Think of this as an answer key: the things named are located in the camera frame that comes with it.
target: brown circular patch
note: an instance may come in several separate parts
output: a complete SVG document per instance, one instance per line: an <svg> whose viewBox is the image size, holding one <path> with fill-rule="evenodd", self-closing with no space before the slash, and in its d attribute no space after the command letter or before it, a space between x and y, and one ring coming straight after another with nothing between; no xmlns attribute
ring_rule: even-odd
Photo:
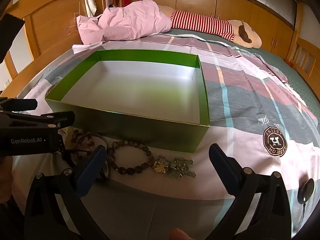
<svg viewBox="0 0 320 240"><path fill-rule="evenodd" d="M287 141L276 127L268 127L263 132L263 145L272 156L283 156L287 151Z"/></svg>

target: wooden headboard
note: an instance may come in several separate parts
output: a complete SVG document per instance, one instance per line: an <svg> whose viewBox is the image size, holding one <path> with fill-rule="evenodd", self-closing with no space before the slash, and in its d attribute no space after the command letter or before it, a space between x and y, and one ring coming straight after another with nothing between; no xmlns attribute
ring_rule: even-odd
<svg viewBox="0 0 320 240"><path fill-rule="evenodd" d="M320 49L298 38L294 51L290 62L320 101Z"/></svg>
<svg viewBox="0 0 320 240"><path fill-rule="evenodd" d="M105 9L105 0L95 0L96 15ZM113 0L121 7L121 0ZM66 52L73 44L81 44L76 17L87 15L84 0L19 0L6 11L25 20L25 34L33 62L19 74L10 52L4 62L12 82L1 94L16 97L21 90L50 62Z"/></svg>

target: green box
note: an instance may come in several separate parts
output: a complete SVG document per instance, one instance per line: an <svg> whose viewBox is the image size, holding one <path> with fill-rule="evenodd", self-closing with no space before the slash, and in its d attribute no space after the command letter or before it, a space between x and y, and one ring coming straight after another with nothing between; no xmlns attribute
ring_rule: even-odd
<svg viewBox="0 0 320 240"><path fill-rule="evenodd" d="M194 152L210 126L197 55L166 50L96 51L46 96L75 127L115 139Z"/></svg>

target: human hand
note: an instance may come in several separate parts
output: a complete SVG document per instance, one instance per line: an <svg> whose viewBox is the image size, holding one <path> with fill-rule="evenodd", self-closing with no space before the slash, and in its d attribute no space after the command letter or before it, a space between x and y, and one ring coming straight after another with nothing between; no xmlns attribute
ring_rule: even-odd
<svg viewBox="0 0 320 240"><path fill-rule="evenodd" d="M170 232L169 240L194 240L194 239L188 236L181 229L176 228Z"/></svg>
<svg viewBox="0 0 320 240"><path fill-rule="evenodd" d="M0 164L0 203L7 202L11 196L12 156L4 158Z"/></svg>

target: pink comforter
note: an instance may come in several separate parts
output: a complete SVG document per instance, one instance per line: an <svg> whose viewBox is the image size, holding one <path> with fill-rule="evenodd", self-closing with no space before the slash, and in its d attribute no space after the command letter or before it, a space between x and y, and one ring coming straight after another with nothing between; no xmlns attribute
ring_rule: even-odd
<svg viewBox="0 0 320 240"><path fill-rule="evenodd" d="M101 16L78 16L77 25L84 45L98 41L135 40L170 30L171 20L153 0L133 2L126 7L106 8Z"/></svg>

